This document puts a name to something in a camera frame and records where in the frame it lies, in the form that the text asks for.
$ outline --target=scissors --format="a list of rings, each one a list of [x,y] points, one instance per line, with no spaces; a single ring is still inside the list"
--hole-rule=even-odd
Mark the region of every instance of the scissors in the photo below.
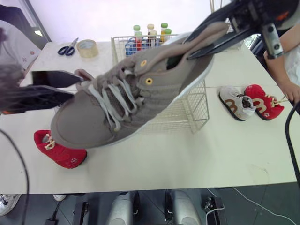
[[[75,52],[74,46],[77,41],[78,41],[78,38],[76,38],[69,46],[65,46],[65,47],[62,47],[61,49],[59,49],[57,54],[58,55],[66,55],[66,56],[73,55]]]

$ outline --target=red sneaker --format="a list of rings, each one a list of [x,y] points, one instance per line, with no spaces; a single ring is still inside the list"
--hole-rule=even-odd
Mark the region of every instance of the red sneaker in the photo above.
[[[79,166],[87,156],[85,149],[70,149],[55,143],[50,136],[50,130],[38,130],[35,132],[34,142],[42,153],[46,154],[58,165],[68,169]]]
[[[280,105],[274,96],[267,95],[257,84],[252,84],[245,89],[245,95],[252,98],[256,113],[263,120],[276,118],[285,108]]]

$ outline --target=robotic arm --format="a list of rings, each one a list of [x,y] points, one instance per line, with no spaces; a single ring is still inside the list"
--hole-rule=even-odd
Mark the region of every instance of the robotic arm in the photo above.
[[[233,31],[215,43],[192,53],[189,59],[221,52],[252,34],[262,34],[270,58],[284,52],[276,29],[292,27],[300,16],[300,0],[233,0],[209,15],[185,40],[196,38],[210,23],[229,20]],[[0,29],[0,41],[5,40]],[[27,110],[49,109],[72,98],[73,94],[57,88],[82,81],[65,71],[33,72],[33,84],[19,87],[23,71],[16,65],[0,66],[0,112],[23,113]]]

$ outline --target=yellow eyelet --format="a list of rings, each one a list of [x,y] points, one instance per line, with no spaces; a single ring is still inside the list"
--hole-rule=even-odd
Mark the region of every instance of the yellow eyelet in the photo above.
[[[146,85],[151,85],[153,83],[152,78],[147,78],[146,79]]]
[[[141,62],[141,67],[144,67],[147,64],[147,60]]]

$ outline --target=packing tape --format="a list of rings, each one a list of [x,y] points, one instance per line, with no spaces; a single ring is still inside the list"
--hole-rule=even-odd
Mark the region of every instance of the packing tape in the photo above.
[[[77,43],[77,49],[81,57],[93,58],[98,55],[96,42],[93,40],[83,40]]]

